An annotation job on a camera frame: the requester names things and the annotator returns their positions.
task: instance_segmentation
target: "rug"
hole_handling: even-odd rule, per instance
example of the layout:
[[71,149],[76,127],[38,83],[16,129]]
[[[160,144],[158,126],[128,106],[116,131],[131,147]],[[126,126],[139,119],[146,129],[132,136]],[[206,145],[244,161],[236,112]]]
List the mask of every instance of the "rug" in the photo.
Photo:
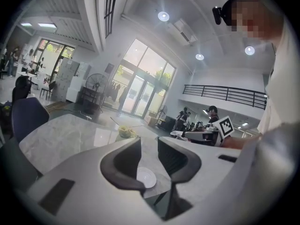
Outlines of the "rug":
[[53,111],[55,111],[57,109],[61,109],[64,106],[67,106],[68,104],[70,104],[70,102],[61,102],[61,101],[59,101],[59,102],[55,102],[55,103],[49,104],[47,106],[44,106],[44,108],[50,114],[50,113],[52,113]]

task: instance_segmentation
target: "floor fan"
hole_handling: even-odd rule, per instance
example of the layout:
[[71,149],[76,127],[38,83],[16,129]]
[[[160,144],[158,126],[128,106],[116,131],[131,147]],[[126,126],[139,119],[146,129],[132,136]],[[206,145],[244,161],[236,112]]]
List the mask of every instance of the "floor fan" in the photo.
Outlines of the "floor fan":
[[88,95],[88,97],[92,98],[92,101],[90,107],[84,110],[85,113],[87,114],[95,113],[95,110],[93,109],[94,101],[95,103],[97,103],[97,99],[99,95],[101,95],[99,93],[100,89],[103,88],[101,93],[104,94],[106,84],[107,84],[107,77],[105,77],[102,74],[96,73],[88,77],[85,83],[85,88],[86,88],[85,92],[87,92],[88,94],[85,93],[85,95]]
[[160,119],[162,116],[165,116],[165,115],[167,114],[167,111],[168,111],[167,106],[166,106],[166,105],[162,105],[162,106],[160,107],[159,111],[158,111],[159,116],[158,116],[158,119],[157,119],[157,120],[159,121],[159,119]]

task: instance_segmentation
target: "white shirt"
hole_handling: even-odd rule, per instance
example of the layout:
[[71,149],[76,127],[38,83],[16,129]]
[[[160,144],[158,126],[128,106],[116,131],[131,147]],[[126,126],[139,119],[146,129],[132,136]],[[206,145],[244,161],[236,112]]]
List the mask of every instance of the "white shirt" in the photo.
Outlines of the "white shirt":
[[29,56],[29,54],[27,53],[27,54],[25,54],[23,59],[24,59],[24,62],[25,62],[23,64],[23,68],[26,68],[26,69],[30,68],[29,64],[31,64],[33,62],[33,59],[34,59],[33,56]]
[[190,117],[187,117],[187,121],[183,123],[184,126],[186,126],[191,121]]
[[297,45],[295,35],[285,20],[274,71],[266,87],[268,102],[257,128],[262,134],[282,123],[300,121],[300,57]]

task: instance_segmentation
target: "marble countertop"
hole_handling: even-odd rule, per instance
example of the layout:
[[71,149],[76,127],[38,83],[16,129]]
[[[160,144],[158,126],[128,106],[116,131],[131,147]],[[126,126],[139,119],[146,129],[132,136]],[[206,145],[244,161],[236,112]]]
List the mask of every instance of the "marble countertop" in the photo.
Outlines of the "marble countertop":
[[[20,142],[20,149],[36,169],[46,174],[75,154],[109,146],[117,135],[116,130],[66,114],[31,132]],[[149,168],[157,178],[156,185],[144,193],[145,198],[171,188],[171,179],[158,159],[157,144],[153,138],[142,137],[142,158],[138,167]]]

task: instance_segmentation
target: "recessed light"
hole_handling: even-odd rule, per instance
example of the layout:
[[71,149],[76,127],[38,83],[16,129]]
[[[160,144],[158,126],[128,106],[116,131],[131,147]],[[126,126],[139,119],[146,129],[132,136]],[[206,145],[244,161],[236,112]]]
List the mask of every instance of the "recessed light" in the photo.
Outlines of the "recessed light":
[[21,25],[24,26],[24,27],[32,26],[31,23],[29,23],[29,22],[23,22],[23,23],[21,23]]
[[160,13],[158,13],[158,18],[161,21],[166,22],[169,20],[170,16],[166,12],[160,12]]
[[47,27],[47,28],[56,28],[53,23],[39,23],[40,27]]
[[246,47],[245,53],[246,53],[247,55],[253,55],[253,54],[255,53],[254,47],[251,47],[251,46]]
[[198,59],[198,60],[203,60],[204,59],[204,56],[202,55],[202,54],[197,54],[196,55],[196,59]]

